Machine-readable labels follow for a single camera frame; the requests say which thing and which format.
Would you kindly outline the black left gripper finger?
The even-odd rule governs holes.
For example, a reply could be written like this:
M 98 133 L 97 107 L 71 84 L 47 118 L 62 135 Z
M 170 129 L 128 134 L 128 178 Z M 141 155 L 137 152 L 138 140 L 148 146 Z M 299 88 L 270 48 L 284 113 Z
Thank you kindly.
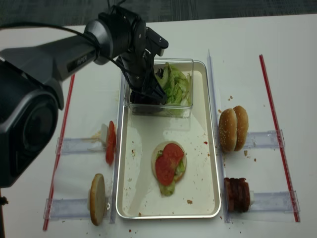
M 138 92 L 132 91 L 130 93 L 130 103 L 132 104 L 153 104 L 154 101 L 151 97 L 142 95 Z

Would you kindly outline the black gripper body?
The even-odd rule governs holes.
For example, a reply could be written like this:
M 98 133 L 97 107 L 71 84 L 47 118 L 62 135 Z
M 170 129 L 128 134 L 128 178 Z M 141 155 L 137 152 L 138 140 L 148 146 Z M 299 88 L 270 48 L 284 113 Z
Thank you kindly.
M 115 54 L 126 80 L 136 93 L 154 93 L 155 34 L 145 21 L 125 19 L 116 27 Z

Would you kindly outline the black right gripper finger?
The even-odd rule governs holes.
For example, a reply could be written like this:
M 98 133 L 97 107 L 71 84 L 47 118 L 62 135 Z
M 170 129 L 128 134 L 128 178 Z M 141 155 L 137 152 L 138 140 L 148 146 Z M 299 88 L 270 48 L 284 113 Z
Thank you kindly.
M 146 79 L 142 87 L 144 104 L 165 104 L 167 95 L 156 79 Z

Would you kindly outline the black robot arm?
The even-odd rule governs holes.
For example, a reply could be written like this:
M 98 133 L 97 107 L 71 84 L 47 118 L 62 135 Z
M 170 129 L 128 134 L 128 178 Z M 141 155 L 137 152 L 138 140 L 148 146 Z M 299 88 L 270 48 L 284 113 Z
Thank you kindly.
M 138 15 L 101 13 L 83 33 L 0 53 L 0 185 L 12 186 L 49 143 L 64 107 L 62 82 L 91 62 L 113 62 L 141 104 L 166 102 L 154 57 L 168 41 Z

